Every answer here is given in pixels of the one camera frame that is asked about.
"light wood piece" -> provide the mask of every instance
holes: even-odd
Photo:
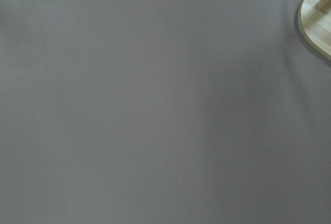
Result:
[[[305,40],[331,59],[331,0],[303,0],[299,12],[299,29]]]

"gray tabletop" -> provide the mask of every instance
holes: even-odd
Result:
[[[0,0],[0,222],[331,223],[300,2]]]

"wooden object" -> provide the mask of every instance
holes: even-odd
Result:
[[[303,0],[299,12],[299,29],[305,40],[331,59],[331,0]]]

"wooden handle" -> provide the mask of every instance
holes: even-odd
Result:
[[[331,11],[331,0],[320,0],[317,3],[317,8],[320,12],[329,13]]]

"wooden stand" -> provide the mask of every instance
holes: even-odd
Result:
[[[299,29],[305,40],[331,60],[331,0],[303,0]]]

